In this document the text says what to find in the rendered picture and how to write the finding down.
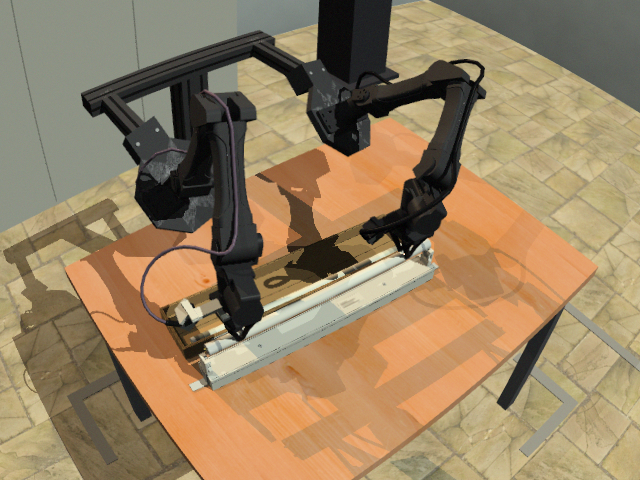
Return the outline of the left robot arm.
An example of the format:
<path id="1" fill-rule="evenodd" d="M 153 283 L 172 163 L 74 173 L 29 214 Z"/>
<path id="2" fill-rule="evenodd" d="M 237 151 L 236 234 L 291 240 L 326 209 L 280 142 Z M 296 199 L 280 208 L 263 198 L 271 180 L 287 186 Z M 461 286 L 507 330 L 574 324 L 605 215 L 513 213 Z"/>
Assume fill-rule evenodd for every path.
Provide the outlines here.
<path id="1" fill-rule="evenodd" d="M 326 132 L 332 134 L 368 118 L 368 113 L 381 118 L 388 116 L 395 108 L 410 103 L 439 98 L 445 101 L 436 132 L 427 150 L 423 151 L 420 162 L 412 169 L 415 178 L 404 182 L 401 205 L 411 214 L 434 201 L 451 183 L 452 155 L 473 84 L 474 81 L 470 80 L 470 76 L 462 68 L 438 60 L 416 77 L 388 85 L 374 84 L 364 89 L 354 89 L 352 97 L 323 108 L 316 114 Z M 442 201 L 426 213 L 411 219 L 419 234 L 431 234 L 440 227 L 441 221 L 447 216 Z"/>

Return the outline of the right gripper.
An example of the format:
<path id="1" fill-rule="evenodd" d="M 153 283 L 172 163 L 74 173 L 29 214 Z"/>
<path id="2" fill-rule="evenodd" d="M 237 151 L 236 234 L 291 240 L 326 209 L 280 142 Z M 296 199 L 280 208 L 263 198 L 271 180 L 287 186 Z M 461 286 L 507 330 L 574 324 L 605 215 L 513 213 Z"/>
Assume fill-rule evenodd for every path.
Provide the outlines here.
<path id="1" fill-rule="evenodd" d="M 220 294 L 220 298 L 219 298 L 219 294 Z M 248 326 L 239 326 L 237 324 L 234 323 L 231 314 L 229 312 L 229 309 L 227 307 L 227 304 L 223 298 L 223 295 L 219 292 L 219 290 L 214 291 L 212 293 L 209 294 L 209 298 L 210 302 L 205 303 L 199 307 L 196 307 L 193 309 L 193 307 L 191 306 L 191 304 L 189 303 L 189 301 L 187 299 L 184 299 L 178 304 L 178 306 L 175 308 L 175 312 L 179 321 L 179 324 L 183 325 L 188 318 L 190 318 L 190 320 L 192 321 L 192 323 L 201 320 L 209 315 L 212 314 L 216 314 L 217 317 L 220 318 L 220 320 L 222 321 L 222 323 L 224 324 L 226 330 L 238 341 L 242 341 L 245 339 L 245 337 L 247 336 L 249 330 L 258 322 L 260 322 L 262 320 L 259 319 L 257 322 L 248 325 Z M 217 299 L 215 299 L 217 298 Z M 213 300 L 214 299 L 214 300 Z M 218 302 L 218 300 L 220 302 Z M 221 306 L 221 305 L 222 306 Z M 223 307 L 223 309 L 222 309 Z M 217 314 L 217 313 L 218 314 Z M 225 322 L 226 321 L 226 322 Z M 242 335 L 238 335 L 236 334 L 236 332 L 242 330 L 242 328 L 244 327 L 244 330 L 242 332 Z"/>

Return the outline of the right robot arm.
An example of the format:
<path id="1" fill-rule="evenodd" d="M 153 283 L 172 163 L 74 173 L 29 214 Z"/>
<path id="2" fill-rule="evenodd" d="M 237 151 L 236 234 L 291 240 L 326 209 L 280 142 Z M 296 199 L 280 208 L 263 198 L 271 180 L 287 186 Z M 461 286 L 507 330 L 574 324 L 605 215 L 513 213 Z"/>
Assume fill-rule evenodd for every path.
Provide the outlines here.
<path id="1" fill-rule="evenodd" d="M 177 171 L 171 170 L 170 175 L 142 199 L 160 220 L 186 198 L 207 196 L 214 188 L 211 250 L 228 250 L 236 217 L 238 235 L 235 247 L 228 255 L 210 254 L 210 259 L 216 271 L 218 290 L 223 294 L 234 322 L 247 326 L 264 314 L 252 269 L 262 257 L 264 242 L 261 233 L 257 233 L 257 224 L 253 223 L 244 167 L 247 122 L 257 120 L 257 112 L 255 105 L 240 91 L 214 94 L 229 107 L 232 122 L 228 122 L 225 109 L 212 96 L 193 94 L 190 121 L 194 130 L 187 154 L 178 164 Z M 159 189 L 162 191 L 157 193 Z M 167 206 L 169 202 L 171 205 Z"/>

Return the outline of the brown cardboard carton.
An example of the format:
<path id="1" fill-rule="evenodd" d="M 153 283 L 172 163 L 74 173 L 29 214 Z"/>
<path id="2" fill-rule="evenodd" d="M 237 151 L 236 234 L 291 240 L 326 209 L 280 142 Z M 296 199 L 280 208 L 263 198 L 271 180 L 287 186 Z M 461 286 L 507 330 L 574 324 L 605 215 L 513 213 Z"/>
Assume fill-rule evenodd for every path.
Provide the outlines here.
<path id="1" fill-rule="evenodd" d="M 367 258 L 370 258 L 386 249 L 395 246 L 395 243 L 389 232 L 384 234 L 384 236 L 375 244 L 368 244 L 368 242 L 359 233 L 360 229 L 363 228 L 362 225 L 367 221 L 254 268 L 253 270 L 256 277 L 253 280 L 256 283 L 261 294 L 260 301 L 262 306 L 269 304 L 276 299 L 289 295 L 295 291 L 298 291 L 306 286 L 309 286 L 317 281 L 320 281 L 328 276 L 331 276 L 341 270 L 344 270 L 354 264 L 357 264 Z M 331 281 L 321 287 L 318 287 L 310 292 L 298 296 L 290 301 L 269 309 L 264 312 L 262 317 L 269 315 L 295 301 L 307 297 L 329 285 L 332 285 L 397 252 L 398 251 L 385 256 L 373 263 L 370 263 L 358 270 L 355 270 L 345 276 L 342 276 L 334 281 Z M 187 296 L 184 299 L 187 299 L 189 302 L 193 303 L 195 307 L 199 307 L 211 301 L 209 300 L 209 293 L 217 290 L 218 286 L 216 284 L 190 296 Z M 171 321 L 176 321 L 174 309 L 178 306 L 182 299 L 160 308 L 163 320 L 169 319 Z M 217 327 L 220 324 L 223 324 L 222 321 L 217 318 L 214 313 L 213 315 L 209 315 L 201 319 L 191 331 L 181 329 L 177 326 L 166 327 L 169 330 L 175 343 L 179 347 L 184 358 L 188 359 L 206 351 L 204 350 L 205 343 L 229 333 L 226 329 L 224 329 L 190 344 L 191 337 L 203 333 L 208 329 Z"/>

